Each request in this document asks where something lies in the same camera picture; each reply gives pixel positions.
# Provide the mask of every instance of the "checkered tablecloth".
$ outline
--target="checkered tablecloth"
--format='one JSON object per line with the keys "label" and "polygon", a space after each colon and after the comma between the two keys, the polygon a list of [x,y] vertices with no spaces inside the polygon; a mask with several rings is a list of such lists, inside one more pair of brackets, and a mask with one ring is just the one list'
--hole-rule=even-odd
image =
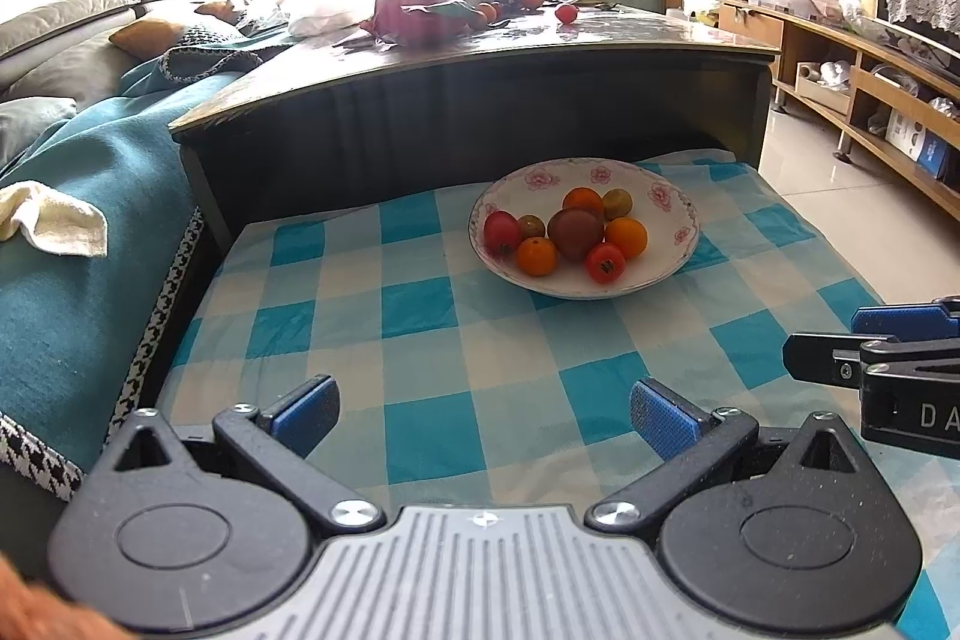
{"label": "checkered tablecloth", "polygon": [[[181,344],[161,397],[174,423],[269,405],[325,372],[340,422],[310,461],[395,513],[416,501],[568,503],[653,469],[627,397],[655,377],[710,410],[796,426],[854,391],[793,381],[794,330],[846,330],[875,296],[755,170],[710,151],[643,164],[686,191],[703,234],[673,277],[565,302],[504,282],[467,240],[486,185],[339,217],[248,226]],[[901,620],[960,638],[960,462],[868,444],[917,527],[925,572]]]}

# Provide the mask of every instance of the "white towel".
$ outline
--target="white towel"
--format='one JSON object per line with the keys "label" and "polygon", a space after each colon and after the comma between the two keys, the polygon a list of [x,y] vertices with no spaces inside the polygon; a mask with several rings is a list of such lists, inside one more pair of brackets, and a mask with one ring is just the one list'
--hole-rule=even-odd
{"label": "white towel", "polygon": [[107,218],[96,207],[32,180],[0,189],[0,242],[20,229],[37,250],[103,258]]}

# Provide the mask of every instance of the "tile floor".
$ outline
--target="tile floor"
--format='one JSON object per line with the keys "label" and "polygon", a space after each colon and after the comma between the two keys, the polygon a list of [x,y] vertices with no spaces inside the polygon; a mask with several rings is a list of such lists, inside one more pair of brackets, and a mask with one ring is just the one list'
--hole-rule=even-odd
{"label": "tile floor", "polygon": [[771,110],[760,174],[889,303],[960,293],[960,223],[886,165],[794,103]]}

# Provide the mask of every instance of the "gray ribbed plate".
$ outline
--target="gray ribbed plate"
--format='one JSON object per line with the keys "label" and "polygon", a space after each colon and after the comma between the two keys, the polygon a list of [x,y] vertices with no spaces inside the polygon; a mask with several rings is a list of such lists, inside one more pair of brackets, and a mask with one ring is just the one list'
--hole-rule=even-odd
{"label": "gray ribbed plate", "polygon": [[[755,638],[680,595],[645,545],[567,507],[407,507],[339,537],[304,585],[229,640]],[[861,636],[893,640],[891,627]]]}

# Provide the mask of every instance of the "cabinet leg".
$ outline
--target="cabinet leg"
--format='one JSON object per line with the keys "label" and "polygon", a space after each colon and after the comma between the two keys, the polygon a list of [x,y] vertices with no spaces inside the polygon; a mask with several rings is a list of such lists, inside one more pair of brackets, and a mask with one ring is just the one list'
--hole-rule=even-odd
{"label": "cabinet leg", "polygon": [[837,161],[842,161],[845,164],[850,163],[850,151],[853,148],[853,138],[847,134],[840,132],[840,142],[837,143],[837,148],[833,151],[833,157]]}

